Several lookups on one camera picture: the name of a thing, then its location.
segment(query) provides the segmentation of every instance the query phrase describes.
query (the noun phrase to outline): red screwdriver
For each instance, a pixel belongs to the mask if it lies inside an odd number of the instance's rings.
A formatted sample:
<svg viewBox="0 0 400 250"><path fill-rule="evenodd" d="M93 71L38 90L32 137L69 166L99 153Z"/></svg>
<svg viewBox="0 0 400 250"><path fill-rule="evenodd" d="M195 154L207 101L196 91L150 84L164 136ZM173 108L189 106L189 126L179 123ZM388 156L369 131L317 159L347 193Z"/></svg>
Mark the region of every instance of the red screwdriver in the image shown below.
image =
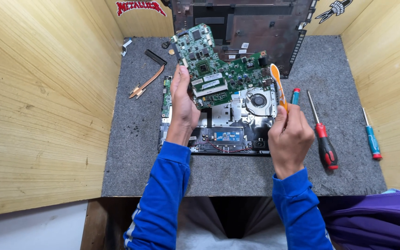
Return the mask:
<svg viewBox="0 0 400 250"><path fill-rule="evenodd" d="M333 145L331 145L330 139L328 139L327 129L325 125L319 122L319 118L317 117L316 109L313 104L313 100L311 99L310 91L307 90L308 99L311 104L312 114L314 115L314 120L316 121L316 132L319 136L319 157L320 161L324 165L324 167L329 170L335 170L339 166L337 165L337 154L334 150Z"/></svg>

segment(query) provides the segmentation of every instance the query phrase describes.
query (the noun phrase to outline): red wire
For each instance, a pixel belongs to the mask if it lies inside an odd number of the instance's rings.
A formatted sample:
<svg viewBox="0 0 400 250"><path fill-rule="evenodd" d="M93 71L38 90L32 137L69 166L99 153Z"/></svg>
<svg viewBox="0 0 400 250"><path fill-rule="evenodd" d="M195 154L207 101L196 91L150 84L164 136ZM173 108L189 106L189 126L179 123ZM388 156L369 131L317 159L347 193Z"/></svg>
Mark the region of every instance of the red wire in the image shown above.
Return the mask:
<svg viewBox="0 0 400 250"><path fill-rule="evenodd" d="M252 147L250 147L250 148L242 149L242 150L223 150L223 149L220 149L220 148L216 147L215 145L213 145L212 142L210 142L208 139L206 139L206 141L204 143L198 142L198 143L194 144L194 147L197 146L198 144L207 144L207 143L211 144L211 146L213 146L214 148L216 148L220 151L223 151L223 152L227 152L227 153L233 153L233 152L239 152L239 151L243 151L243 150L252 149Z"/></svg>

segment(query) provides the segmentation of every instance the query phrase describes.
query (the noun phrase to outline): gray felt mat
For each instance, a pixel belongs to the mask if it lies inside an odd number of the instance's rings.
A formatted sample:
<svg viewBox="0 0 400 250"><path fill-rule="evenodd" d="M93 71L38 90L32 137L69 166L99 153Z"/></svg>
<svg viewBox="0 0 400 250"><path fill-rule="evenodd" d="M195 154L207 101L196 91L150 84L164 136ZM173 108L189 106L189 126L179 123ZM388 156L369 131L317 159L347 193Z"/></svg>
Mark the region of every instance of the gray felt mat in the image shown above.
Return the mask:
<svg viewBox="0 0 400 250"><path fill-rule="evenodd" d="M162 49L163 38L134 38L123 57L103 180L102 196L141 196L157 156L163 76L175 71L175 56ZM168 62L138 99L129 91L146 82L159 65L144 55L151 49ZM317 195L366 195L386 190L378 162L372 160L360 100L340 37L305 37L289 79L287 100L301 88L299 105L314 128L306 89L339 157L339 169L326 172L317 141L305 158ZM270 196L274 168L270 157L192 155L187 196Z"/></svg>

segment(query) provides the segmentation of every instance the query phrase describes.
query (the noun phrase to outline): purple fabric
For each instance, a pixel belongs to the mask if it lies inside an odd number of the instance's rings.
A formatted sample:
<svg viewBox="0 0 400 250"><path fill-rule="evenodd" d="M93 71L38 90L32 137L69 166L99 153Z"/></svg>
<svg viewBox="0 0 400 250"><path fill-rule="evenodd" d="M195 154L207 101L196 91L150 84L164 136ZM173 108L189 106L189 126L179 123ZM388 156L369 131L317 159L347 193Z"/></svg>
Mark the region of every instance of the purple fabric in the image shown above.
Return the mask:
<svg viewBox="0 0 400 250"><path fill-rule="evenodd" d="M400 192L319 200L331 239L344 248L400 249Z"/></svg>

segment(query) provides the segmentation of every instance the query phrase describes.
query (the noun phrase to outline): green circuit board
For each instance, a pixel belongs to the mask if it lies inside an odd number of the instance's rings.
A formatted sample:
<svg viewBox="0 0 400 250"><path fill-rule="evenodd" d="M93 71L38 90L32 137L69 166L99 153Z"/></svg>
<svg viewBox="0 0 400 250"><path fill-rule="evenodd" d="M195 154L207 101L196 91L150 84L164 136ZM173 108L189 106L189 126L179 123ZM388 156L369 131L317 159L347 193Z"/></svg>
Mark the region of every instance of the green circuit board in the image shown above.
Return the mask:
<svg viewBox="0 0 400 250"><path fill-rule="evenodd" d="M164 77L164 88L163 88L163 106L161 108L161 117L169 117L172 99L171 99L171 87L172 77Z"/></svg>
<svg viewBox="0 0 400 250"><path fill-rule="evenodd" d="M189 70L198 109L230 102L231 94L243 89L270 90L272 82L265 51L226 63L214 52L214 38L205 24L178 32L171 38L171 44L179 64Z"/></svg>

